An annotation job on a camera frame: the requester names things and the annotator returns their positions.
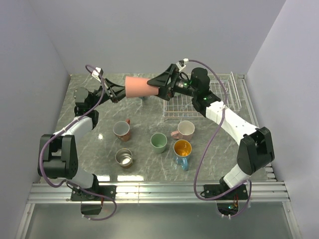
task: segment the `white dish rack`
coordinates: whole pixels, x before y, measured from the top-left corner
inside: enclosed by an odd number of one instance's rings
[[[223,90],[213,74],[208,74],[210,80],[210,90],[224,100],[225,96]],[[230,74],[217,74],[222,83],[224,84],[228,97],[227,107],[234,112],[241,109],[241,102],[239,99],[237,86],[233,73]],[[178,95],[174,96],[170,101],[163,100],[163,116],[165,119],[174,118],[200,118],[203,116],[198,113],[191,102],[190,96]]]

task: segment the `pink mug handle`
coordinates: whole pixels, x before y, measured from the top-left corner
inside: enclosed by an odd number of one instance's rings
[[[179,134],[179,132],[178,132],[178,130],[177,130],[177,131],[172,132],[170,135],[171,135],[173,138],[178,139],[178,134]]]

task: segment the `blue mug handle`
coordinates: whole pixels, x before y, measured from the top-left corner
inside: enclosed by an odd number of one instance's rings
[[[181,168],[182,168],[184,171],[188,171],[188,170],[189,170],[189,165],[188,165],[187,158],[182,158]]]

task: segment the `mug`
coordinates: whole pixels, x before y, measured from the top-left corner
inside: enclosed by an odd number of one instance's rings
[[[167,145],[167,138],[162,133],[155,133],[151,137],[151,145],[155,153],[163,153]]]
[[[174,161],[181,165],[184,171],[189,169],[188,160],[191,153],[191,145],[187,140],[180,139],[174,144]]]
[[[129,168],[133,164],[132,152],[127,148],[121,148],[115,154],[115,160],[122,168]]]
[[[172,132],[170,135],[176,139],[185,139],[190,141],[194,135],[195,125],[187,120],[180,122],[177,126],[177,131]]]
[[[113,126],[113,132],[121,141],[126,142],[131,138],[130,119],[119,121]]]

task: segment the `white wall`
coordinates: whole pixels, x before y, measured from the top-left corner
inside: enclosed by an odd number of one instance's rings
[[[247,73],[285,0],[29,0],[70,73],[164,71],[195,58]]]
[[[54,130],[69,82],[26,0],[0,7],[0,234],[14,238],[33,180],[39,139]]]
[[[319,236],[319,1],[287,0],[248,71],[305,239]]]

